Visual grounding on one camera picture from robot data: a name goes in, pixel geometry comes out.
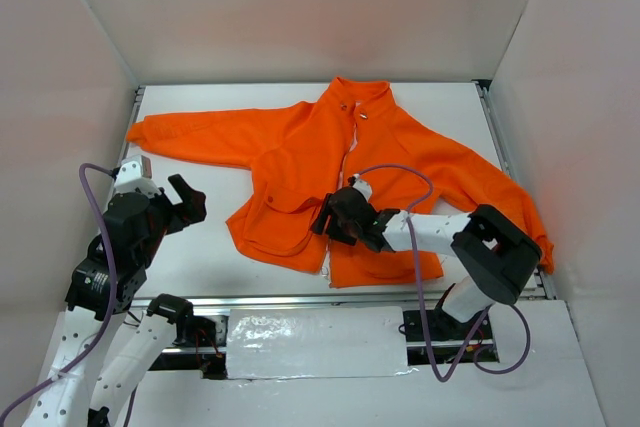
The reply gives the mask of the orange zip-up jacket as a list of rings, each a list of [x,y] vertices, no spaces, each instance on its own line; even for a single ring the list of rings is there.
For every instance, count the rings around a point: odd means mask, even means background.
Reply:
[[[495,206],[541,248],[554,269],[553,245],[530,195],[470,147],[418,121],[388,81],[335,78],[315,100],[273,109],[148,114],[126,139],[180,161],[246,169],[253,191],[228,219],[236,249],[253,260],[317,274],[334,288],[408,284],[440,278],[438,257],[374,253],[313,234],[326,194],[363,172],[374,205],[421,214],[438,202],[468,212]]]

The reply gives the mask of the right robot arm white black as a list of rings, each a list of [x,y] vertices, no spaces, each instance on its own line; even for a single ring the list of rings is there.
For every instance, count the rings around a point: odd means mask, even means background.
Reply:
[[[435,253],[455,257],[466,270],[428,316],[446,338],[457,338],[485,309],[517,303],[540,263],[538,245],[495,207],[481,204],[470,213],[417,214],[377,210],[359,188],[325,196],[310,230],[317,235],[375,253]]]

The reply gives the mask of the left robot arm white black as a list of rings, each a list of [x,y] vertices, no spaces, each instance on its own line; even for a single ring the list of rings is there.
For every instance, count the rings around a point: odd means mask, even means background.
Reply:
[[[99,233],[72,272],[48,376],[24,396],[34,402],[27,426],[113,426],[129,419],[137,388],[161,351],[196,333],[192,303],[161,294],[128,343],[107,357],[161,242],[205,220],[206,196],[175,174],[169,182],[180,201],[174,204],[135,162],[106,170],[114,195],[101,209],[86,177],[91,167],[82,164],[79,177]]]

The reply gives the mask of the white foil-wrapped block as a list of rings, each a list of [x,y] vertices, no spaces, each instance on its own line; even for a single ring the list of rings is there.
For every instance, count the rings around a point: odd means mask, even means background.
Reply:
[[[399,307],[234,310],[230,379],[394,377],[411,371]]]

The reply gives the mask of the aluminium frame rail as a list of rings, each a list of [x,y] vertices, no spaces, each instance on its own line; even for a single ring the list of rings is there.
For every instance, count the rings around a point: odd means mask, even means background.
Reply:
[[[321,83],[142,86],[136,92],[131,119],[180,108],[273,109],[295,100],[312,100],[324,89]],[[395,83],[392,91],[421,123],[470,147],[493,165],[507,167],[489,112],[488,93],[478,83]],[[409,285],[337,289],[330,287],[326,271],[318,275],[296,273],[240,255],[224,222],[250,192],[248,173],[157,156],[151,164],[156,183],[166,184],[169,175],[180,173],[190,185],[205,192],[208,216],[195,228],[162,242],[146,281],[136,293],[137,308],[161,293],[184,297],[209,309],[242,305],[301,308],[414,297],[415,290]]]

